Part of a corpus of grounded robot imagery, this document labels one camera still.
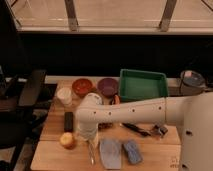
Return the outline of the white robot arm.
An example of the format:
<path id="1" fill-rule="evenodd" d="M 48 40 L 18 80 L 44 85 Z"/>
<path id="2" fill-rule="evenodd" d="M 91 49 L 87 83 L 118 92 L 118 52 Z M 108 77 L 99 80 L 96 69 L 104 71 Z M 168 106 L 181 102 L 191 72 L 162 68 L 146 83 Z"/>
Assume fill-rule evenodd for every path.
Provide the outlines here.
<path id="1" fill-rule="evenodd" d="M 103 105 L 89 93 L 77 107 L 79 134 L 94 138 L 103 122 L 182 126 L 179 171 L 213 171 L 213 92 Z"/>

